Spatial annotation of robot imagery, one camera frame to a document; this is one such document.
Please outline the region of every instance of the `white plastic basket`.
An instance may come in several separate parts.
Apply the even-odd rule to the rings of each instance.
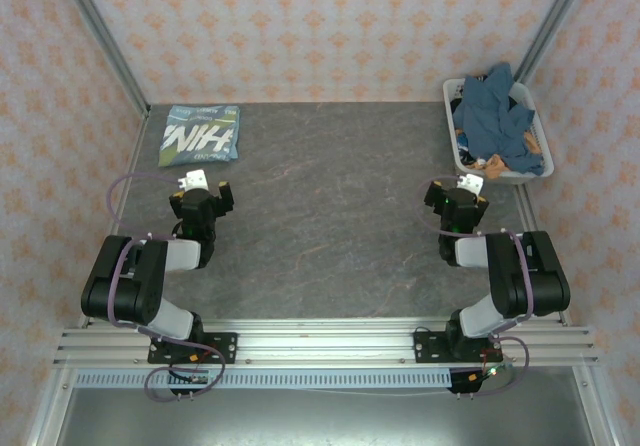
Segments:
[[[551,151],[549,151],[549,145],[547,144],[547,138],[544,136],[542,124],[540,123],[540,116],[536,111],[536,107],[533,104],[533,99],[527,87],[522,83],[515,83],[509,92],[509,95],[515,99],[518,103],[522,104],[526,108],[536,111],[533,116],[533,122],[531,124],[531,133],[536,139],[538,146],[542,150],[542,166],[544,172],[542,175],[537,176],[533,173],[516,173],[514,171],[506,171],[501,173],[496,179],[488,180],[482,170],[469,169],[460,161],[460,155],[458,154],[458,142],[456,138],[456,128],[453,125],[453,115],[451,114],[451,101],[454,99],[456,90],[464,85],[464,79],[448,79],[444,82],[442,89],[444,91],[444,105],[447,110],[447,122],[449,123],[449,136],[451,137],[451,147],[453,148],[453,159],[456,164],[456,169],[461,174],[476,174],[482,176],[487,181],[494,183],[504,184],[523,184],[527,181],[531,181],[535,178],[546,178],[553,173],[553,159],[551,159]]]

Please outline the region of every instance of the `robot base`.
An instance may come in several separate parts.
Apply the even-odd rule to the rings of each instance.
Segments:
[[[413,350],[416,363],[500,363],[503,359],[488,338],[462,334],[460,311],[451,315],[445,331],[413,333]]]
[[[198,343],[209,345],[224,356],[226,364],[235,364],[236,350],[238,346],[237,333],[202,333]],[[149,346],[149,364],[220,364],[220,358],[208,354],[202,357],[203,350],[199,348],[189,348],[166,341],[151,340]]]

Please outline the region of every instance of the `orange patterned wall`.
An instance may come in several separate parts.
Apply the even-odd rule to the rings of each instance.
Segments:
[[[151,103],[422,101],[514,71],[553,0],[96,0]]]
[[[0,0],[0,444],[25,444],[139,116],[72,0]]]
[[[535,183],[573,290],[640,438],[640,0],[579,0],[532,81],[555,174]]]

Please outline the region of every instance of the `black mounting plate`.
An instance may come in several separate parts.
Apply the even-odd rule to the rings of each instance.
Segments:
[[[493,344],[487,338],[465,339],[474,353],[456,358],[444,331],[416,331],[413,333],[413,351],[416,363],[482,363],[485,361],[482,351],[487,350],[487,363],[502,362],[502,353],[496,353]]]
[[[238,333],[204,333],[202,344],[209,345],[224,356],[225,363],[235,364],[236,352],[238,351]],[[191,361],[190,356],[196,354],[198,358],[202,356],[203,350],[200,348],[189,348],[166,341],[151,340],[149,346],[149,364],[220,364],[220,358],[212,354],[205,356],[202,361],[199,359]]]

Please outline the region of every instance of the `floor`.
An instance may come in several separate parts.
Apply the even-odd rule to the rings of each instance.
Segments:
[[[168,274],[167,299],[204,318],[345,318],[449,315],[487,293],[486,271],[447,266],[413,212],[426,179],[454,172],[441,103],[240,107],[238,160],[171,168],[157,167],[170,106],[151,109],[136,171],[203,168],[236,201],[208,267]],[[123,219],[169,232],[174,189],[134,181]],[[522,230],[513,187],[483,196],[482,230]]]
[[[58,445],[593,444],[571,368],[531,369],[518,387],[473,401],[435,389],[355,393],[220,389],[167,405],[142,390],[81,389]]]

